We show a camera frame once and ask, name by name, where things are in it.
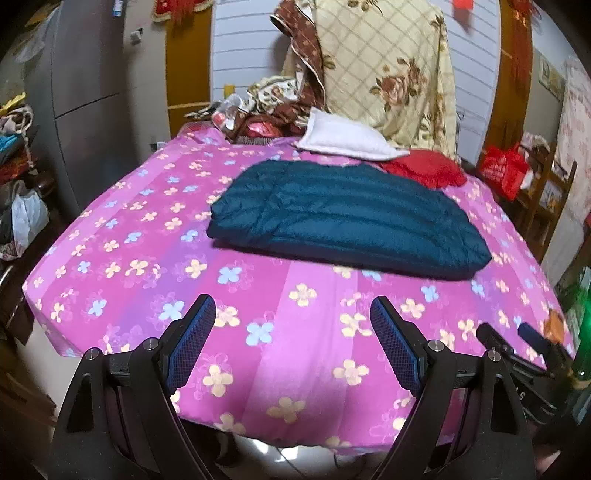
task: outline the red bag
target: red bag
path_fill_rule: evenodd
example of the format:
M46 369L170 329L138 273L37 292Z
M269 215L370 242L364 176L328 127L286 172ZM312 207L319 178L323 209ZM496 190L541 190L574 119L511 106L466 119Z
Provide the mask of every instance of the red bag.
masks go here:
M508 200L515 200L530 166L519 154L519 144L502 151L490 147L479 167L480 174L494 191Z

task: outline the white plastic bag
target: white plastic bag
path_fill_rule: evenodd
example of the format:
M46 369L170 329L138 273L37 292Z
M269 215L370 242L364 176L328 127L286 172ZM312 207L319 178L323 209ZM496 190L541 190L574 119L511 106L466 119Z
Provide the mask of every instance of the white plastic bag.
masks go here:
M37 234L49 223L49 211L41 197L31 190L12 201L12 231L17 255L20 257Z

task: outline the white wall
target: white wall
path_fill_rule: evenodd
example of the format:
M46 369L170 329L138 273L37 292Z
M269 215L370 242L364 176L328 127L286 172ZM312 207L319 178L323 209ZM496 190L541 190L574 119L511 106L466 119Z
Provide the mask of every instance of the white wall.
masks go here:
M570 56L576 57L576 53L558 25L541 8L538 7L538 11L541 19L534 18L531 29L534 48L564 75L564 61Z
M241 95L261 77L279 73L288 41L269 14L279 0L218 0L212 43L212 99L233 83ZM495 97L500 54L499 4L476 0L473 12L454 11L451 0L432 0L446 16L456 72L457 109L465 113L459 153L476 162Z

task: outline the pink floral bedsheet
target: pink floral bedsheet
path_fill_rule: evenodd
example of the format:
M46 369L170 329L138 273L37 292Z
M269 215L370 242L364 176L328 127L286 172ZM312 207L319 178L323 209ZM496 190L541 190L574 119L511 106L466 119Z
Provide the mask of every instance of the pink floral bedsheet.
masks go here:
M486 321L540 363L517 326L541 328L558 302L479 180L445 193L478 227L493 261L472 281L432 281L212 247L210 205L266 158L358 163L299 154L285 142L231 146L214 131L172 140L96 199L23 285L55 349L133 349L208 293L216 322L173 396L180 415L275 445L358 452L389 448L413 404L371 328L378 295L456 352L483 354L475 334Z

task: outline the dark teal quilted jacket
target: dark teal quilted jacket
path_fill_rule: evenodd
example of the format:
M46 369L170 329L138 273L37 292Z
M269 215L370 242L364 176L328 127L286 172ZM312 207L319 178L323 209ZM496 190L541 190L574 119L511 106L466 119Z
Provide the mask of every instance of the dark teal quilted jacket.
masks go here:
M450 280L471 278L491 260L454 201L368 165L256 164L212 205L207 235L290 258Z

